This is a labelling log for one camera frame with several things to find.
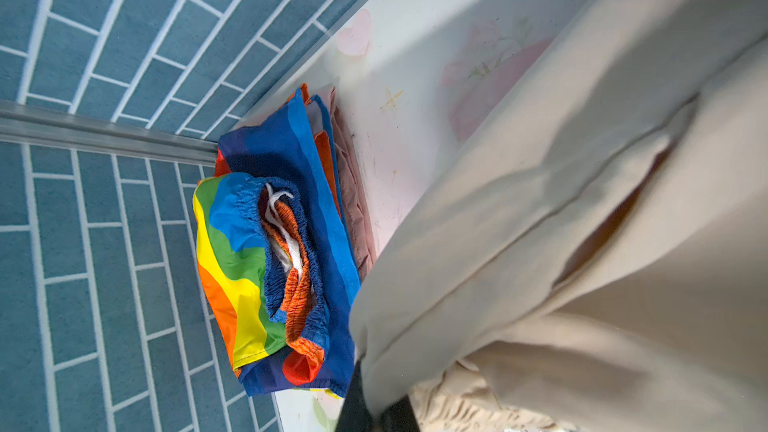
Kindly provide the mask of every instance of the white drawstring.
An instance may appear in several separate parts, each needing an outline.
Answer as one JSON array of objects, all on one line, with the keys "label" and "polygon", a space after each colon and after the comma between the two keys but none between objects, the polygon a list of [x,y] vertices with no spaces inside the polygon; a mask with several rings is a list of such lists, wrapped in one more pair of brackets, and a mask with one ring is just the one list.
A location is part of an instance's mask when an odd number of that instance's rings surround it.
[{"label": "white drawstring", "polygon": [[290,192],[283,190],[280,192],[274,192],[272,189],[272,185],[269,183],[266,184],[266,192],[269,195],[269,199],[267,201],[267,207],[264,216],[266,217],[266,221],[272,224],[273,226],[277,227],[278,230],[280,230],[280,234],[283,235],[283,238],[286,241],[286,244],[288,245],[288,253],[290,254],[291,264],[293,265],[293,268],[298,272],[299,274],[299,280],[301,280],[301,276],[304,274],[303,264],[301,260],[301,248],[299,247],[299,243],[295,241],[290,234],[285,230],[283,227],[282,221],[279,219],[279,216],[277,215],[277,210],[275,209],[275,202],[277,202],[280,197],[287,196],[288,198],[293,198],[293,194]]}]

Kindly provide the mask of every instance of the beige curtain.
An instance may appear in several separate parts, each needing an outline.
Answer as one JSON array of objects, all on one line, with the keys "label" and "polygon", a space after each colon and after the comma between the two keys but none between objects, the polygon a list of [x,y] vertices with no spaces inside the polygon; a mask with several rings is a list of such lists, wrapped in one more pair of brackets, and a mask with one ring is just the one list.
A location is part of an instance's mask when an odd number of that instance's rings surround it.
[{"label": "beige curtain", "polygon": [[764,430],[766,32],[768,0],[592,0],[363,283],[371,412]]}]

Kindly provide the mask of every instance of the pile of clothes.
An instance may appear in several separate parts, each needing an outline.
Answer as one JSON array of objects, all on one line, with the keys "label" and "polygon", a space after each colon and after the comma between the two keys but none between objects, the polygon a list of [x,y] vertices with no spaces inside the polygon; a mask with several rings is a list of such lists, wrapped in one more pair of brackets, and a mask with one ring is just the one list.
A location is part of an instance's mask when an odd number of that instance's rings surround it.
[{"label": "pile of clothes", "polygon": [[219,140],[194,194],[200,280],[248,395],[344,397],[352,300],[375,259],[352,137],[329,88],[306,84]]}]

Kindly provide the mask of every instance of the white grout line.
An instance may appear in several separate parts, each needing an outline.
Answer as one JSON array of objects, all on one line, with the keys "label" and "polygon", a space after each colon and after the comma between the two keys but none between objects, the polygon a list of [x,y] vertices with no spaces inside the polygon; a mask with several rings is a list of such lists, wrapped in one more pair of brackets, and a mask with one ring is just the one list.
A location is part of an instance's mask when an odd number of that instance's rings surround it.
[{"label": "white grout line", "polygon": [[265,425],[264,428],[267,428],[270,425],[272,425],[272,422],[277,422],[278,430],[280,432],[283,432],[283,421],[280,420],[280,408],[277,407],[277,398],[275,397],[274,394],[270,394],[270,396],[272,397],[272,407],[275,409],[275,417],[272,420],[270,420],[270,422],[267,423],[267,425]]},{"label": "white grout line", "polygon": [[235,84],[233,84],[233,83],[229,83],[229,82],[222,82],[222,83],[221,83],[221,85],[223,85],[223,86],[225,86],[225,87],[229,87],[230,89],[234,89],[234,90],[236,90],[237,92],[243,92],[243,91],[244,91],[243,87],[238,87],[238,86],[236,86],[236,85],[235,85]]},{"label": "white grout line", "polygon": [[116,86],[122,86],[122,87],[128,87],[130,85],[128,82],[123,82],[122,80],[111,79],[110,77],[106,77],[106,76],[100,76],[97,73],[91,73],[91,79],[100,80],[101,82],[113,83]]},{"label": "white grout line", "polygon": [[104,394],[104,410],[107,411],[107,430],[115,432],[114,414],[110,412],[112,407],[112,391],[109,386],[109,371],[107,370],[107,355],[104,349],[104,329],[101,324],[101,309],[98,302],[98,288],[96,287],[96,274],[94,260],[91,252],[91,233],[88,230],[88,219],[85,215],[85,196],[83,193],[82,177],[80,177],[80,161],[78,152],[74,149],[72,154],[72,170],[74,171],[74,194],[78,200],[78,215],[80,216],[80,235],[83,242],[83,254],[85,256],[85,272],[88,274],[88,292],[91,296],[91,312],[94,319],[94,334],[96,336],[96,352],[98,353],[98,365],[101,371],[101,389]]},{"label": "white grout line", "polygon": [[317,20],[313,20],[313,21],[312,21],[312,25],[314,25],[315,27],[317,27],[318,29],[320,29],[320,30],[322,31],[322,33],[323,33],[323,34],[328,34],[328,29],[326,28],[326,26],[324,26],[323,24],[321,24],[321,23],[320,23],[320,22],[318,22]]},{"label": "white grout line", "polygon": [[33,98],[33,99],[47,100],[47,101],[49,101],[49,102],[61,103],[61,104],[64,104],[64,105],[66,105],[66,106],[68,106],[68,105],[71,105],[71,104],[72,104],[72,103],[71,103],[70,101],[68,101],[68,100],[61,100],[61,99],[56,99],[56,98],[54,98],[54,97],[42,96],[42,95],[40,95],[40,94],[38,94],[38,93],[28,93],[28,94],[27,94],[27,97],[31,97],[31,98]]},{"label": "white grout line", "polygon": [[197,372],[200,372],[201,370],[205,370],[208,367],[212,366],[214,364],[213,360],[208,360],[205,364],[198,365],[194,369],[190,369],[190,375],[195,375]]},{"label": "white grout line", "polygon": [[122,222],[90,222],[88,228],[122,227]]},{"label": "white grout line", "polygon": [[270,421],[267,422],[266,424],[264,424],[264,427],[261,427],[259,430],[266,430],[267,428],[269,428],[269,426],[271,426],[275,422],[277,422],[277,416],[271,418]]},{"label": "white grout line", "polygon": [[149,185],[149,181],[142,178],[121,178],[120,182],[123,184],[141,184],[142,186]]},{"label": "white grout line", "polygon": [[0,232],[29,232],[30,230],[32,226],[0,226]]},{"label": "white grout line", "polygon": [[79,22],[75,22],[72,19],[68,19],[65,16],[54,14],[53,12],[48,12],[48,18],[56,20],[58,22],[61,22],[62,24],[69,25],[70,27],[73,27],[75,29],[80,29],[83,32],[87,32],[87,33],[89,33],[91,35],[97,36],[99,34],[98,30],[94,29],[93,27],[89,27],[87,25],[80,24]]},{"label": "white grout line", "polygon": [[32,178],[32,155],[29,144],[22,144],[22,165],[24,167],[24,191],[27,196],[27,214],[29,216],[30,239],[32,243],[32,266],[34,268],[35,296],[38,303],[38,322],[43,354],[43,372],[45,376],[45,397],[48,402],[48,423],[51,432],[60,432],[58,422],[58,399],[56,398],[56,377],[53,370],[53,346],[51,329],[48,325],[48,300],[45,296],[45,274],[43,272],[43,252],[40,245],[40,227],[38,224],[38,206],[34,195]]},{"label": "white grout line", "polygon": [[120,117],[122,117],[123,119],[139,120],[140,122],[148,122],[149,121],[149,119],[145,119],[143,117],[130,116],[128,114],[123,114]]},{"label": "white grout line", "polygon": [[133,396],[130,399],[125,399],[122,402],[120,402],[120,404],[115,404],[115,405],[112,406],[112,413],[114,414],[115,412],[117,412],[120,409],[124,409],[124,408],[126,408],[126,407],[128,407],[129,405],[132,405],[132,404],[136,404],[140,400],[143,400],[143,399],[145,399],[147,397],[149,397],[149,391],[145,390],[141,394],[137,394],[137,395]]},{"label": "white grout line", "polygon": [[256,39],[256,42],[259,42],[259,43],[261,43],[262,45],[265,45],[265,46],[269,47],[270,49],[274,50],[274,51],[275,51],[275,52],[277,52],[277,53],[280,53],[280,52],[282,51],[282,49],[281,49],[281,48],[279,48],[279,47],[278,47],[278,46],[276,46],[275,44],[273,44],[273,43],[269,42],[267,39],[264,39],[263,37],[258,37],[258,38]]},{"label": "white grout line", "polygon": [[160,268],[165,267],[165,262],[156,262],[154,264],[142,264],[142,265],[135,265],[134,268],[136,270],[147,270],[148,268]]},{"label": "white grout line", "polygon": [[254,421],[254,432],[259,432],[259,420],[256,418],[256,408],[252,397],[248,397],[248,408],[250,409],[250,418]]},{"label": "white grout line", "polygon": [[[245,97],[245,95],[246,95],[248,92],[250,92],[250,90],[251,90],[251,89],[253,89],[253,88],[256,86],[256,84],[259,82],[259,80],[261,80],[261,78],[262,78],[262,77],[264,77],[264,75],[267,73],[267,71],[268,71],[268,70],[269,70],[269,69],[270,69],[270,68],[271,68],[271,67],[272,67],[272,66],[273,66],[273,65],[274,65],[274,64],[275,64],[275,63],[276,63],[278,60],[280,60],[280,58],[281,58],[281,57],[282,57],[282,56],[285,54],[285,52],[287,52],[288,50],[290,50],[290,48],[291,48],[291,46],[293,45],[293,43],[295,43],[295,42],[296,42],[296,41],[297,41],[297,40],[298,40],[298,39],[299,39],[299,38],[302,36],[302,34],[304,34],[304,32],[305,32],[307,29],[309,29],[309,28],[310,28],[310,26],[312,25],[312,23],[313,23],[315,20],[317,20],[317,17],[319,17],[319,16],[320,16],[320,15],[321,15],[323,12],[325,12],[326,8],[327,8],[329,5],[331,5],[331,3],[332,3],[333,1],[334,1],[334,0],[326,0],[326,1],[325,1],[325,2],[324,2],[324,3],[323,3],[323,4],[322,4],[322,5],[319,7],[319,8],[318,8],[318,9],[315,11],[315,13],[312,15],[312,17],[310,17],[310,19],[309,19],[309,20],[308,20],[308,21],[307,21],[307,22],[306,22],[306,23],[305,23],[305,24],[304,24],[304,25],[303,25],[303,26],[302,26],[302,27],[301,27],[301,28],[300,28],[300,29],[299,29],[299,30],[296,32],[296,34],[293,36],[293,38],[292,38],[290,41],[288,41],[288,43],[287,43],[287,44],[285,44],[285,46],[283,47],[283,49],[282,49],[282,50],[281,50],[281,51],[280,51],[280,52],[279,52],[277,55],[275,55],[275,56],[272,58],[272,60],[271,60],[269,63],[267,63],[265,66],[264,66],[264,68],[262,69],[262,71],[261,71],[261,72],[259,72],[259,75],[257,75],[257,76],[256,76],[256,78],[254,78],[254,79],[253,79],[253,80],[250,82],[250,84],[248,85],[248,87],[246,87],[246,88],[245,88],[245,91],[244,91],[244,92],[242,92],[242,93],[240,94],[240,96],[238,96],[238,97],[235,99],[235,101],[234,101],[234,102],[232,102],[232,103],[230,104],[230,106],[226,108],[226,110],[224,111],[224,113],[222,113],[222,114],[221,114],[221,116],[220,116],[220,117],[219,117],[219,118],[218,118],[218,119],[217,119],[217,120],[216,120],[216,121],[215,121],[215,122],[214,122],[214,123],[213,123],[213,124],[212,124],[212,125],[211,125],[211,126],[208,128],[208,130],[206,130],[206,132],[205,132],[205,134],[203,135],[202,139],[206,139],[206,138],[208,137],[208,135],[210,135],[210,133],[211,133],[211,132],[212,132],[214,129],[216,129],[216,127],[217,127],[217,126],[218,126],[218,125],[221,123],[221,121],[222,121],[222,120],[224,120],[224,118],[225,118],[226,114],[228,114],[229,112],[231,112],[231,111],[232,111],[232,109],[234,109],[234,108],[235,108],[235,106],[237,105],[237,103],[238,103],[239,101],[241,101],[241,100],[242,100],[242,99]],[[265,30],[265,29],[266,29],[266,28],[265,28],[264,26],[262,26],[262,29],[260,29],[260,30],[259,30],[259,32],[258,32],[258,33],[256,33],[256,35],[257,35],[257,36],[260,36],[260,35],[261,35],[261,34],[264,32],[264,30]],[[235,62],[232,62],[232,63],[230,64],[230,67],[231,67],[231,68],[233,68],[233,69],[234,69],[234,68],[237,66],[237,64],[238,64],[238,63],[239,63],[239,62],[242,60],[242,58],[243,58],[243,57],[245,56],[245,54],[247,53],[248,49],[249,49],[249,48],[250,48],[250,47],[253,45],[253,42],[254,42],[254,41],[252,40],[251,42],[249,42],[248,44],[246,44],[246,46],[245,46],[245,48],[243,49],[243,51],[242,51],[242,52],[240,53],[240,55],[238,55],[238,56],[237,56],[237,58],[235,59]],[[229,67],[227,67],[227,70],[226,70],[224,73],[225,73],[225,74],[229,73]],[[213,93],[212,93],[211,91],[209,91],[209,93],[208,93],[208,94],[206,94],[206,97],[204,97],[204,98],[203,98],[203,100],[201,100],[201,101],[200,101],[200,105],[198,105],[197,109],[195,109],[195,110],[193,110],[193,111],[192,111],[192,114],[190,115],[190,117],[187,117],[187,121],[191,120],[191,117],[192,117],[192,116],[194,116],[194,114],[195,114],[195,113],[197,113],[196,111],[197,111],[197,110],[199,110],[199,109],[200,109],[200,107],[202,107],[202,105],[203,105],[203,104],[205,104],[205,101],[206,101],[206,100],[208,100],[208,98],[210,97],[210,95],[213,95]]]},{"label": "white grout line", "polygon": [[72,176],[72,174],[48,174],[45,172],[33,172],[32,177],[51,178],[53,180],[74,180],[74,176]]},{"label": "white grout line", "polygon": [[82,272],[81,274],[70,274],[70,275],[59,275],[57,277],[46,277],[43,279],[43,283],[46,285],[61,284],[62,282],[79,281],[85,278],[88,278],[88,274],[86,272]]},{"label": "white grout line", "polygon": [[152,375],[152,363],[149,356],[149,345],[147,344],[147,328],[144,323],[144,310],[141,307],[141,297],[139,295],[138,279],[136,271],[139,269],[134,260],[134,248],[130,240],[128,230],[128,215],[125,212],[125,201],[123,200],[123,187],[120,184],[120,169],[118,168],[118,157],[111,154],[112,173],[114,175],[114,185],[118,190],[118,206],[120,207],[120,220],[123,223],[123,238],[125,239],[125,252],[128,255],[128,269],[130,270],[130,286],[133,289],[134,307],[136,308],[136,322],[139,326],[139,337],[141,338],[141,353],[144,356],[144,373],[147,376],[147,387],[149,389],[149,404],[152,411],[152,423],[156,432],[160,432],[160,411],[158,409],[158,395],[154,389],[154,377]]},{"label": "white grout line", "polygon": [[176,327],[168,327],[167,329],[164,329],[162,331],[153,332],[152,334],[147,334],[147,340],[151,341],[154,338],[163,337],[168,334],[172,334],[176,331]]},{"label": "white grout line", "polygon": [[171,97],[170,100],[173,100],[174,102],[178,102],[178,103],[183,103],[186,106],[197,107],[197,104],[195,102],[190,102],[189,100],[177,99],[176,97]]},{"label": "white grout line", "polygon": [[[214,26],[214,28],[208,33],[208,36],[205,38],[203,43],[200,44],[200,47],[198,47],[197,52],[194,54],[194,57],[192,57],[192,60],[190,61],[187,69],[181,73],[179,78],[176,80],[176,83],[174,84],[174,86],[170,88],[170,91],[166,95],[165,99],[163,99],[158,109],[152,115],[152,119],[147,124],[147,127],[146,127],[147,129],[150,129],[152,125],[154,125],[154,122],[158,119],[163,109],[165,109],[165,106],[168,104],[168,101],[170,100],[170,98],[176,95],[176,92],[181,87],[181,84],[184,83],[184,81],[187,79],[189,74],[192,72],[192,69],[194,69],[195,66],[197,65],[197,62],[200,61],[200,58],[208,50],[208,46],[214,42],[214,38],[216,38],[216,35],[219,33],[222,27],[224,27],[224,24],[226,24],[228,19],[232,16],[232,13],[235,12],[235,9],[237,8],[237,6],[240,4],[241,1],[242,0],[232,0],[232,2],[230,2],[229,6],[224,11],[224,14],[221,17],[219,17],[219,20],[216,22],[216,25]],[[200,109],[200,105],[195,107],[195,109],[192,111],[191,114],[197,113],[197,110],[199,109]],[[184,121],[184,124],[177,129],[176,133],[177,134],[180,133],[181,130],[185,128],[188,123],[189,123],[189,117],[187,117],[187,120]]]},{"label": "white grout line", "polygon": [[80,107],[80,102],[82,101],[83,95],[85,94],[85,89],[88,87],[88,82],[93,76],[93,72],[96,69],[96,64],[98,64],[99,59],[101,59],[101,52],[104,50],[104,46],[107,44],[107,39],[109,38],[112,27],[118,18],[118,13],[120,12],[120,8],[122,7],[123,2],[125,2],[125,0],[112,0],[112,3],[107,10],[107,15],[104,17],[104,22],[101,24],[101,30],[98,33],[96,43],[94,44],[93,49],[91,49],[91,55],[88,56],[88,63],[85,65],[85,71],[80,77],[78,88],[74,92],[72,105],[69,107],[68,111],[71,114],[75,114],[78,111],[78,107]]},{"label": "white grout line", "polygon": [[[179,184],[181,184],[181,171],[179,170],[179,165],[177,163],[174,164],[174,168],[176,169],[176,179]],[[203,167],[199,166],[200,168],[200,175],[203,175]],[[184,216],[187,219],[187,235],[189,236],[190,240],[190,247],[192,247],[192,255],[194,256],[194,262],[197,264],[197,247],[195,247],[194,243],[194,235],[192,234],[192,226],[190,225],[190,211],[187,210],[187,199],[184,196],[184,189],[179,186],[179,197],[181,198],[181,203],[184,204]],[[203,317],[208,318],[208,307],[206,306],[206,298],[205,298],[205,292],[203,291],[203,285],[200,282],[200,274],[197,273],[197,287],[200,289],[200,305],[203,308]],[[221,399],[221,406],[224,408],[224,424],[226,425],[226,432],[232,432],[232,423],[230,421],[230,412],[226,408],[226,397],[224,396],[224,382],[221,380],[221,369],[219,368],[219,358],[216,355],[216,347],[214,345],[214,331],[210,326],[210,321],[205,321],[205,328],[208,333],[208,342],[210,345],[210,354],[211,357],[214,358],[214,372],[216,373],[216,383],[219,386],[219,399]]]},{"label": "white grout line", "polygon": [[238,395],[234,396],[233,398],[227,400],[226,401],[226,406],[227,407],[231,406],[232,404],[234,404],[238,400],[242,399],[243,397],[245,397],[245,391],[244,390],[242,392],[240,392]]},{"label": "white grout line", "polygon": [[204,9],[206,9],[208,12],[210,12],[213,15],[216,15],[217,17],[221,17],[224,13],[221,12],[221,10],[218,10],[216,7],[208,4],[207,2],[203,2],[202,0],[188,0],[192,4],[195,4],[197,6],[200,6]]},{"label": "white grout line", "polygon": [[26,57],[27,53],[21,50],[12,49],[11,47],[0,46],[0,51],[5,53],[11,53],[15,56]]},{"label": "white grout line", "polygon": [[168,284],[168,295],[170,296],[170,309],[174,314],[174,324],[176,326],[176,340],[179,343],[179,353],[181,356],[181,367],[184,370],[184,381],[187,385],[187,397],[189,399],[190,412],[192,414],[192,425],[196,432],[200,432],[200,425],[197,422],[197,408],[195,407],[194,394],[192,393],[192,381],[190,380],[189,372],[190,366],[187,362],[187,350],[184,345],[184,334],[181,331],[181,319],[179,318],[179,308],[176,303],[176,291],[174,289],[174,280],[170,274],[170,263],[168,262],[168,248],[165,245],[165,234],[163,232],[163,226],[160,224],[160,208],[158,207],[158,193],[154,188],[154,177],[152,175],[152,167],[150,167],[149,159],[144,159],[144,164],[147,167],[147,177],[149,178],[149,190],[152,195],[152,208],[154,209],[155,221],[158,224],[158,235],[160,236],[160,251],[163,254],[163,262],[165,264],[165,280]]},{"label": "white grout line", "polygon": [[183,63],[178,63],[175,60],[168,59],[167,57],[159,56],[158,54],[154,54],[154,59],[159,60],[160,62],[165,62],[169,66],[177,67],[178,69],[187,70],[187,66]]},{"label": "white grout line", "polygon": [[186,1],[187,0],[176,0],[176,4],[174,4],[173,9],[170,10],[168,17],[166,17],[165,22],[163,22],[163,26],[160,28],[160,32],[158,32],[152,41],[152,45],[150,46],[147,55],[145,55],[144,60],[141,61],[141,65],[139,65],[138,70],[134,74],[134,78],[130,80],[130,85],[123,94],[123,98],[120,99],[120,103],[118,104],[117,108],[115,108],[114,112],[112,112],[112,118],[110,119],[111,122],[118,120],[118,117],[120,117],[120,114],[125,109],[125,106],[128,104],[130,97],[134,94],[134,91],[136,91],[136,87],[141,81],[141,78],[144,77],[144,72],[147,71],[149,64],[152,62],[152,57],[155,53],[158,52],[160,45],[168,35],[168,31],[176,21],[176,17],[179,15],[179,12],[181,12],[181,8],[184,6]]},{"label": "white grout line", "polygon": [[59,372],[63,369],[69,369],[70,367],[74,367],[75,365],[84,364],[85,362],[90,362],[91,360],[97,359],[99,357],[98,352],[91,352],[90,354],[82,355],[81,357],[74,358],[72,360],[65,360],[64,362],[59,362],[58,364],[54,364],[53,366],[53,372]]},{"label": "white grout line", "polygon": [[[38,54],[40,53],[40,45],[43,43],[43,33],[45,32],[45,24],[48,22],[48,12],[51,10],[53,0],[38,0],[38,10],[34,15],[34,25],[32,26],[32,34],[29,37],[29,45],[27,47],[27,60],[24,62],[24,70],[22,71],[22,80],[18,84],[18,94],[16,95],[16,102],[24,105],[27,103],[27,94],[29,93],[29,86],[32,84],[32,74],[34,74],[34,66],[38,62]],[[56,419],[56,430],[58,430],[58,408],[54,410],[54,416]]]},{"label": "white grout line", "polygon": [[[197,115],[197,113],[205,105],[205,103],[208,101],[208,99],[211,98],[211,96],[214,94],[214,92],[216,92],[216,89],[219,88],[219,86],[224,81],[224,79],[230,73],[232,73],[232,71],[235,69],[235,67],[237,67],[237,65],[240,63],[240,61],[243,59],[243,57],[245,57],[245,55],[248,53],[250,48],[253,47],[254,44],[257,41],[262,42],[262,43],[265,42],[263,39],[261,39],[262,34],[264,34],[266,29],[269,28],[270,25],[272,25],[272,23],[274,22],[274,19],[277,18],[280,15],[281,12],[283,12],[283,9],[286,8],[286,6],[288,5],[288,3],[290,1],[291,0],[282,0],[277,5],[277,8],[275,8],[272,11],[272,14],[270,14],[270,16],[266,18],[266,21],[264,21],[264,24],[262,24],[261,27],[259,27],[258,31],[254,34],[254,37],[251,40],[249,40],[247,44],[245,44],[245,47],[243,47],[243,49],[240,51],[240,53],[237,54],[237,57],[235,57],[235,60],[233,60],[232,63],[228,65],[228,67],[224,70],[224,72],[221,73],[221,75],[216,80],[216,82],[213,84],[213,86],[210,89],[208,89],[208,92],[206,92],[206,94],[203,97],[203,99],[200,101],[199,104],[197,104],[197,107],[195,107],[195,109],[190,113],[190,115],[187,117],[187,119],[184,120],[184,122],[181,124],[181,126],[176,131],[176,133],[179,133],[183,128],[185,128],[187,126],[187,124]],[[283,50],[280,50],[280,52],[277,53],[276,57],[280,57],[282,55],[282,53],[283,53]],[[238,96],[237,100],[235,101],[235,103],[237,103],[245,94],[246,94],[245,92],[241,92],[240,95]],[[233,103],[232,106],[230,106],[226,111],[228,112],[228,111],[232,110],[232,108],[234,107],[235,103]],[[210,131],[213,130],[213,129],[214,129],[213,127],[208,129],[207,134],[209,134]]]}]

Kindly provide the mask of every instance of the blue tile wall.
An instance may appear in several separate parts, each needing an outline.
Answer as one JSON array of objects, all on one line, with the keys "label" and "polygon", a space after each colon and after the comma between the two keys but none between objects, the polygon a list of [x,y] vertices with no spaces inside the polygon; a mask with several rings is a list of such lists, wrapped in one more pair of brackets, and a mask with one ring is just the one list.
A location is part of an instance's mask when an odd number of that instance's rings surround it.
[{"label": "blue tile wall", "polygon": [[0,99],[217,140],[357,1],[2,0]]},{"label": "blue tile wall", "polygon": [[0,142],[4,430],[279,429],[200,294],[191,198],[212,174]]}]

